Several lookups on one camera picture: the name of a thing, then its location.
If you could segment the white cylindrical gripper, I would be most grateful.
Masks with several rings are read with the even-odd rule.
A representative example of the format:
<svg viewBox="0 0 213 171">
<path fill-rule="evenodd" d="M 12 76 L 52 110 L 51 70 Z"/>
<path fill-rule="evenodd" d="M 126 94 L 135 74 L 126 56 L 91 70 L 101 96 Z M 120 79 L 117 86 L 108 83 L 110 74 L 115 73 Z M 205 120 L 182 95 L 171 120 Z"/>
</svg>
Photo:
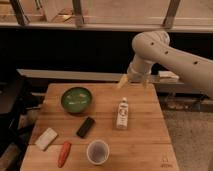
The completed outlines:
<svg viewBox="0 0 213 171">
<path fill-rule="evenodd" d="M 153 62 L 140 57 L 134 57 L 127 69 L 127 74 L 123 74 L 117 83 L 117 89 L 121 89 L 128 81 L 133 83 L 142 83 L 146 88 L 148 84 L 147 78 L 151 74 Z"/>
</svg>

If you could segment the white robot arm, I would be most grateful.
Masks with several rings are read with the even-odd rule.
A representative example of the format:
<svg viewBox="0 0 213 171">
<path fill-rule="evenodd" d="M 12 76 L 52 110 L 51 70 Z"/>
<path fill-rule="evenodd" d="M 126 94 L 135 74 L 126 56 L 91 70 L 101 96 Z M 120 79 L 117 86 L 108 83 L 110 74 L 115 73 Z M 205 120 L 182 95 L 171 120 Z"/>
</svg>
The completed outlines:
<svg viewBox="0 0 213 171">
<path fill-rule="evenodd" d="M 172 48 L 169 43 L 170 37 L 166 31 L 137 34 L 132 40 L 134 58 L 117 88 L 122 88 L 127 82 L 146 85 L 152 66 L 158 63 L 213 99 L 213 60 Z"/>
</svg>

